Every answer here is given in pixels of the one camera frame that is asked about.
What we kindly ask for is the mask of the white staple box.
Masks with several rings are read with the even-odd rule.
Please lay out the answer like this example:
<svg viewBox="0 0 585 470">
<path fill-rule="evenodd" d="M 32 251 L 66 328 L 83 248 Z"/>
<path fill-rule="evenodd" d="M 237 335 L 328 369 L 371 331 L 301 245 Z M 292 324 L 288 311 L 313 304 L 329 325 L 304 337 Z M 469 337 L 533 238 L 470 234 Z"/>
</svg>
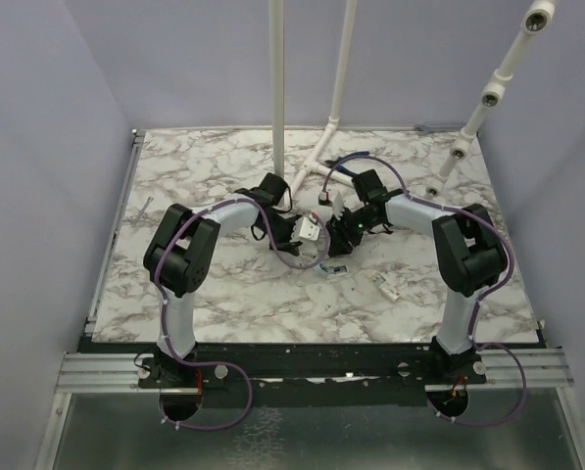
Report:
<svg viewBox="0 0 585 470">
<path fill-rule="evenodd" d="M 401 293 L 398 291 L 397 287 L 381 273 L 372 273 L 369 276 L 369 280 L 378 292 L 391 303 L 395 303 L 401 298 Z"/>
</svg>

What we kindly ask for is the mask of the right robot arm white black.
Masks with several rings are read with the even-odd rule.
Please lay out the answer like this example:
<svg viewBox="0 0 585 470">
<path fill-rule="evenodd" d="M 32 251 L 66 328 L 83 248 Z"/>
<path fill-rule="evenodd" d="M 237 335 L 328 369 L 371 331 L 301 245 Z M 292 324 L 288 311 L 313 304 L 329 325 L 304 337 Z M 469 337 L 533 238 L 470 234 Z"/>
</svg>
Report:
<svg viewBox="0 0 585 470">
<path fill-rule="evenodd" d="M 406 187 L 389 190 L 373 169 L 352 178 L 363 206 L 351 211 L 325 188 L 318 201 L 332 207 L 327 222 L 328 255 L 350 254 L 364 234 L 382 226 L 409 229 L 433 240 L 447 299 L 428 359 L 430 375 L 450 383 L 475 355 L 474 330 L 483 299 L 512 277 L 512 249 L 496 229 L 488 211 L 474 204 L 464 209 L 440 206 L 415 197 Z"/>
</svg>

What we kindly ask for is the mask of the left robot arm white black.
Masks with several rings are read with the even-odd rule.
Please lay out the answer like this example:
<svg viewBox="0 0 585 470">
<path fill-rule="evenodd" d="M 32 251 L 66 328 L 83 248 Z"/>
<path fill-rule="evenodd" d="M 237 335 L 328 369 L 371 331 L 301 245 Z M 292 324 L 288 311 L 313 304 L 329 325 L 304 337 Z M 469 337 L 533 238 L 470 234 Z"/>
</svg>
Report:
<svg viewBox="0 0 585 470">
<path fill-rule="evenodd" d="M 162 296 L 157 346 L 167 355 L 161 374 L 170 384 L 184 386 L 194 377 L 195 363 L 188 356 L 196 346 L 194 297 L 208 275 L 218 240 L 244 228 L 259 230 L 273 250 L 293 257 L 300 254 L 301 243 L 293 239 L 300 217 L 278 207 L 290 197 L 284 179 L 269 172 L 258 186 L 241 188 L 209 207 L 173 204 L 166 210 L 143 266 Z"/>
</svg>

